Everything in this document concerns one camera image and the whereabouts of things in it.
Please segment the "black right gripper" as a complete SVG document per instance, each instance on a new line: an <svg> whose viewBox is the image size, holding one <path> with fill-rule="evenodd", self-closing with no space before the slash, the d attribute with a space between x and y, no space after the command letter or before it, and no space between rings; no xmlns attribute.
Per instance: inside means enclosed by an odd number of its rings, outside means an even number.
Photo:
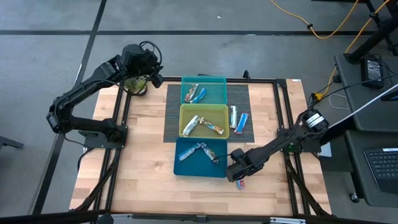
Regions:
<svg viewBox="0 0 398 224"><path fill-rule="evenodd" d="M231 152L233 163L225 170L229 182L234 182L260 171L264 167L264 151L261 148L252 148L244 152L241 148Z"/></svg>

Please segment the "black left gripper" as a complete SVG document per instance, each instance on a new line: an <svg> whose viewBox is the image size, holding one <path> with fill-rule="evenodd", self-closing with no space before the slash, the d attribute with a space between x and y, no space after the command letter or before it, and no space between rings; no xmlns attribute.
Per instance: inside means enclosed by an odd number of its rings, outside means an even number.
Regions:
<svg viewBox="0 0 398 224"><path fill-rule="evenodd" d="M123 48L122 64L126 67L130 77L151 75L160 66L155 53L149 49L143 49L137 44L129 44ZM163 82L161 74L153 75L151 82L155 88L159 88Z"/></svg>

